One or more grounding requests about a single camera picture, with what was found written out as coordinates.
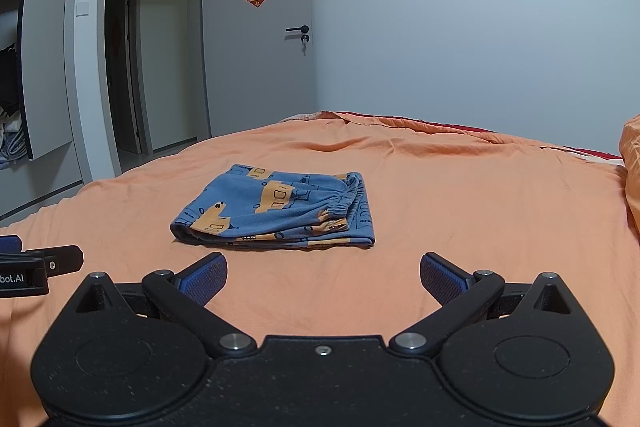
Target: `blue gripper pad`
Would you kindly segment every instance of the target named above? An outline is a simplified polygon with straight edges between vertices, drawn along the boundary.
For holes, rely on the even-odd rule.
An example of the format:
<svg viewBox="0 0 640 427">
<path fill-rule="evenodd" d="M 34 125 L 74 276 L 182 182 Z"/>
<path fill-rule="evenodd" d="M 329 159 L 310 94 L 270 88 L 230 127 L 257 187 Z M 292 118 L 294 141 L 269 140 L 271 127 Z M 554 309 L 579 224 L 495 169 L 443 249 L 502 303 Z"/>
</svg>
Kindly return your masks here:
<svg viewBox="0 0 640 427">
<path fill-rule="evenodd" d="M 0 253 L 20 253 L 22 241 L 17 235 L 0 235 Z"/>
<path fill-rule="evenodd" d="M 201 306 L 208 303 L 226 283 L 226 259 L 214 252 L 175 275 L 175 285 Z"/>
<path fill-rule="evenodd" d="M 420 281 L 424 289 L 444 306 L 467 291 L 475 279 L 463 269 L 430 252 L 420 260 Z"/>
</svg>

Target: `bed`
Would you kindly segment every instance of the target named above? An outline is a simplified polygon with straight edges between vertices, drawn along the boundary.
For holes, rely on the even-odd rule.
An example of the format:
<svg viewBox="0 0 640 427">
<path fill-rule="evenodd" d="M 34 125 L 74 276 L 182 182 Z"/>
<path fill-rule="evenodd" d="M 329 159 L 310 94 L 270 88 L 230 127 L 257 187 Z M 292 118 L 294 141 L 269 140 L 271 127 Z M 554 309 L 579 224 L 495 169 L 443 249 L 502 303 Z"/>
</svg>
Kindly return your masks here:
<svg viewBox="0 0 640 427">
<path fill-rule="evenodd" d="M 220 249 L 228 282 L 208 306 L 258 342 L 268 333 L 380 333 L 388 340 L 438 308 L 418 276 L 426 251 L 468 271 L 490 268 L 511 282 L 555 271 L 615 360 L 603 418 L 616 427 L 640 425 L 638 136 L 640 123 L 632 121 L 621 142 L 627 171 L 616 156 L 481 129 L 321 112 L 201 142 L 88 184 L 0 230 L 20 235 L 25 248 L 78 245 L 85 256 L 79 273 L 50 280 L 48 296 L 0 301 L 0 425 L 33 427 L 45 417 L 30 360 L 89 272 L 140 281 L 151 270 L 179 271 L 209 253 L 178 243 L 169 224 L 236 163 L 359 171 L 376 232 L 369 249 Z"/>
</svg>

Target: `wardrobe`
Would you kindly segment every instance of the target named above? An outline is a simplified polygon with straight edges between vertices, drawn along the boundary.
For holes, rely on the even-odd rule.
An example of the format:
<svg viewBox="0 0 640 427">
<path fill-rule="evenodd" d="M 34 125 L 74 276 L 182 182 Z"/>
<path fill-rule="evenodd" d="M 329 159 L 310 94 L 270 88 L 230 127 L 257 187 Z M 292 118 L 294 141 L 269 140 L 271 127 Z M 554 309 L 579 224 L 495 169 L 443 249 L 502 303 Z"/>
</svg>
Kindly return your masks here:
<svg viewBox="0 0 640 427">
<path fill-rule="evenodd" d="M 0 82 L 5 88 L 15 83 L 26 146 L 23 157 L 0 169 L 0 227 L 73 196 L 82 186 L 65 75 L 68 4 L 0 0 L 0 50 L 15 44 L 16 61 L 15 75 L 2 68 Z"/>
</svg>

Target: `metal screw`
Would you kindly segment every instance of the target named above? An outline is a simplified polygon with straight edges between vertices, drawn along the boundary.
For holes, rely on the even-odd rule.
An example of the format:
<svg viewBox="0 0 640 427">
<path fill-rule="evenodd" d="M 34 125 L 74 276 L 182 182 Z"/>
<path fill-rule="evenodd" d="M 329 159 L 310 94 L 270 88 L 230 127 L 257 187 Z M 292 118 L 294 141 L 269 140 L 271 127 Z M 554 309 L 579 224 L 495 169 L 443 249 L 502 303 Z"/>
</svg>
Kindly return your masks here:
<svg viewBox="0 0 640 427">
<path fill-rule="evenodd" d="M 220 337 L 220 346 L 232 351 L 238 351 L 251 345 L 251 337 L 244 333 L 227 333 Z"/>
<path fill-rule="evenodd" d="M 420 333 L 408 331 L 396 336 L 396 344 L 400 347 L 404 347 L 404 349 L 418 349 L 426 343 L 427 339 L 425 339 Z"/>
<path fill-rule="evenodd" d="M 330 355 L 332 351 L 333 351 L 333 349 L 331 349 L 331 347 L 329 347 L 329 346 L 318 346 L 318 347 L 316 347 L 316 353 L 318 355 L 320 355 L 321 357 L 326 357 L 327 355 Z"/>
</svg>

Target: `white wall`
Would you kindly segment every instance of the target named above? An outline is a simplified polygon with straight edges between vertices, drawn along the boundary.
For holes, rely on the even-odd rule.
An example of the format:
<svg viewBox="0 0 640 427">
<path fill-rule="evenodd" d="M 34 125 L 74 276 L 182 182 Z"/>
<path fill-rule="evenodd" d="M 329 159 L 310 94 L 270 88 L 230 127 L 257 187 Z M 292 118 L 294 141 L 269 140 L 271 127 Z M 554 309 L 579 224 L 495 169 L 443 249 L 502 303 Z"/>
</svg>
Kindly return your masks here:
<svg viewBox="0 0 640 427">
<path fill-rule="evenodd" d="M 195 137 L 187 0 L 140 0 L 140 44 L 152 148 Z"/>
<path fill-rule="evenodd" d="M 637 0 L 313 3 L 323 108 L 609 152 L 640 112 Z"/>
</svg>

